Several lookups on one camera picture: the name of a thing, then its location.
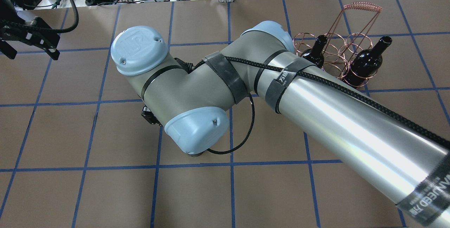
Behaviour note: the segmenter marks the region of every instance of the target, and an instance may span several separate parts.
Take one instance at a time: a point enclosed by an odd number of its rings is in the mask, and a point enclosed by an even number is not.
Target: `light blue cap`
[[[169,48],[154,28],[134,26],[120,33],[111,45],[117,71],[126,76],[143,74],[164,60]]]
[[[288,32],[283,30],[283,27],[280,24],[276,23],[275,21],[270,20],[263,21],[258,25],[256,25],[255,27],[246,30],[242,34],[245,34],[249,31],[261,31],[271,34],[273,37],[280,40],[280,42],[284,45],[286,50],[289,50],[292,53],[295,52],[294,43],[292,42],[291,36],[289,35]]]
[[[229,125],[223,109],[202,107],[175,116],[164,126],[164,131],[183,152],[198,154],[213,146]]]

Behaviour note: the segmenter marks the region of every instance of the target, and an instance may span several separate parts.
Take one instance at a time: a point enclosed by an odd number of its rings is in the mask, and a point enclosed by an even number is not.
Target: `brown table surface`
[[[79,8],[58,61],[20,43],[0,56],[0,227],[420,227],[314,139],[255,98],[248,142],[232,155],[182,153],[140,116],[143,103],[109,58],[131,26],[156,28],[174,57],[196,63],[263,20],[292,35],[328,31],[342,5],[384,8],[371,38],[393,44],[367,94],[450,138],[449,0],[217,0]],[[53,28],[71,9],[20,12]],[[368,19],[349,12],[340,34]],[[229,115],[243,139],[248,98]]]

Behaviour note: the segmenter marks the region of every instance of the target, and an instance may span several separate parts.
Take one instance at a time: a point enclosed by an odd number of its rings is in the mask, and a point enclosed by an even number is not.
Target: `wine bottle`
[[[361,86],[367,77],[374,74],[383,63],[381,54],[392,43],[391,37],[381,37],[372,49],[362,50],[350,63],[350,69],[347,70],[343,80],[347,84],[357,88]]]
[[[323,66],[323,62],[325,61],[323,57],[323,47],[327,44],[327,37],[323,34],[318,36],[315,40],[314,46],[312,48],[305,50],[301,57],[315,64],[317,67],[321,68]]]

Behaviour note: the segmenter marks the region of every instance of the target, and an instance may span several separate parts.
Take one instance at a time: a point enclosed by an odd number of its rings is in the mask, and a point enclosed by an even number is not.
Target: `black velcro strap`
[[[423,226],[429,226],[450,205],[450,154],[412,193],[397,204]]]
[[[153,80],[155,80],[157,77],[159,77],[159,75],[165,73],[166,71],[172,70],[172,69],[182,69],[183,68],[179,65],[169,65],[166,66],[164,68],[161,68],[159,70],[157,70],[153,75],[151,75],[147,81],[145,82],[145,84],[143,84],[142,90],[141,90],[141,99],[143,100],[143,95],[145,94],[145,91],[147,90],[148,86],[153,82]]]
[[[297,76],[297,72],[313,66],[314,64],[305,59],[296,58],[288,64],[281,72],[278,78],[273,79],[265,92],[265,101],[277,114],[281,114],[278,106],[284,91]]]
[[[278,50],[277,52],[273,53],[272,55],[270,55],[270,57],[268,57],[265,61],[264,64],[268,65],[270,63],[270,61],[272,61],[272,59],[274,59],[276,56],[280,55],[281,53],[284,52],[289,52],[289,50]],[[258,82],[259,82],[259,78],[261,77],[262,72],[264,71],[264,68],[259,68],[256,77],[255,77],[255,82],[253,84],[253,89],[255,91],[256,94],[258,94]]]
[[[219,51],[214,52],[204,59],[205,63],[222,79],[233,95],[237,104],[247,96],[247,88],[233,65]]]

